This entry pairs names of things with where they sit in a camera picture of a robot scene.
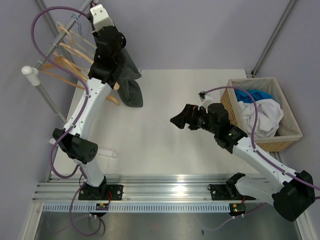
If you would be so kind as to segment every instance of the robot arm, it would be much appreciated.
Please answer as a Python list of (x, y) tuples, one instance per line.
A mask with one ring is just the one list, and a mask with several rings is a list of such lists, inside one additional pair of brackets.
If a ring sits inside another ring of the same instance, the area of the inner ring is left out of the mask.
[[(126, 58), (121, 49), (126, 46), (126, 39), (122, 33), (118, 32), (101, 4), (90, 9), (89, 21), (92, 25), (92, 34), (97, 49), (88, 74), (88, 95), (86, 92), (83, 93), (70, 120), (62, 130), (56, 128), (52, 135), (57, 140), (66, 129), (73, 127), (58, 145), (69, 158), (81, 165), (87, 177), (86, 184), (92, 188), (95, 198), (98, 199), (106, 192), (104, 190), (106, 178), (95, 159), (98, 145), (88, 141), (88, 138), (93, 121), (104, 99), (115, 86), (123, 70)], [(87, 99), (86, 107), (77, 123), (73, 125), (85, 99)]]
[(222, 103), (212, 103), (210, 95), (204, 92), (199, 93), (199, 96), (202, 100), (200, 106), (187, 104), (170, 122), (180, 129), (189, 124), (190, 130), (203, 129), (214, 134), (220, 147), (246, 161), (268, 181), (251, 179), (243, 173), (237, 173), (226, 182), (226, 189), (232, 197), (254, 197), (273, 205), (288, 221), (296, 220), (315, 201), (314, 189), (271, 166), (256, 150), (286, 173), (313, 184), (311, 175), (306, 171), (298, 173), (285, 166), (258, 146), (254, 149), (247, 134), (230, 123), (228, 111)]

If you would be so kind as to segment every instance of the white floor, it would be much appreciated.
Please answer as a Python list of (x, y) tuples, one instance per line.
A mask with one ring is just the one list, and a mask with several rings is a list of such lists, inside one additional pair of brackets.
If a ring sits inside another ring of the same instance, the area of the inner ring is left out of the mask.
[[(145, 70), (137, 82), (142, 108), (116, 106), (105, 101), (91, 129), (89, 140), (99, 148), (114, 150), (117, 158), (97, 155), (104, 174), (210, 175), (256, 174), (243, 160), (221, 149), (204, 130), (178, 129), (169, 122), (186, 104), (200, 104), (198, 93), (225, 86), (229, 79), (246, 78), (243, 69)], [(82, 90), (76, 89), (69, 111), (74, 111)], [(222, 92), (212, 94), (220, 102)], [(60, 149), (55, 167), (70, 174), (74, 162)]]

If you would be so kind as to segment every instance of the gray wall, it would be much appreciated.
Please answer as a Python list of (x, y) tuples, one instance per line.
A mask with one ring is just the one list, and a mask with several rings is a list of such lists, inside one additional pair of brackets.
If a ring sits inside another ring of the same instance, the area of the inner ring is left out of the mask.
[[(259, 77), (276, 77), (303, 133), (303, 138), (282, 152), (297, 171), (306, 170), (320, 186), (320, 1), (299, 1)], [(307, 211), (320, 238), (320, 202)]]
[[(82, 1), (45, 2), (79, 7)], [(139, 69), (252, 69), (288, 0), (100, 2)], [(63, 11), (53, 16), (66, 17)]]
[[(4, 240), (18, 238), (36, 185), (49, 174), (48, 140), (54, 127), (60, 126), (21, 74), (24, 65), (33, 66), (39, 59), (30, 38), (37, 12), (32, 1), (12, 0), (0, 7), (0, 236)], [(42, 19), (36, 26), (36, 40), (43, 50), (52, 40)], [(43, 84), (66, 111), (72, 88), (48, 77)]]

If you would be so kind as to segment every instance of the laundry basket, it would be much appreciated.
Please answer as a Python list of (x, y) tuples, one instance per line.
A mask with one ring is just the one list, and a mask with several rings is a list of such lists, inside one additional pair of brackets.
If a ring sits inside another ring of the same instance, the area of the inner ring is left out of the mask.
[[(279, 123), (279, 128), (273, 137), (255, 138), (256, 144), (267, 152), (280, 152), (293, 142), (302, 137), (302, 133), (297, 121), (289, 107), (289, 104), (274, 77), (230, 79), (228, 86), (239, 87), (244, 90), (261, 90), (270, 94), (278, 102), (283, 110), (283, 118)], [(247, 132), (245, 123), (240, 111), (235, 90), (225, 89), (221, 103), (229, 113), (232, 124)]]

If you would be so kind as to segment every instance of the blue cloth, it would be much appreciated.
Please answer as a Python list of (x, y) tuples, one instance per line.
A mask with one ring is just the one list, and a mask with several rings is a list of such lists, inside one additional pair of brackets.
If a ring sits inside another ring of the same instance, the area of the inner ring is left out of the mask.
[[(253, 103), (251, 98), (245, 92), (238, 90), (238, 89), (234, 90), (234, 92), (235, 92), (235, 96), (236, 96), (236, 99), (238, 100), (238, 102), (243, 101), (245, 104), (252, 104)], [(269, 93), (266, 93), (264, 91), (248, 90), (247, 92), (252, 95), (252, 97), (255, 101), (259, 101), (262, 99), (272, 99), (272, 96)]]

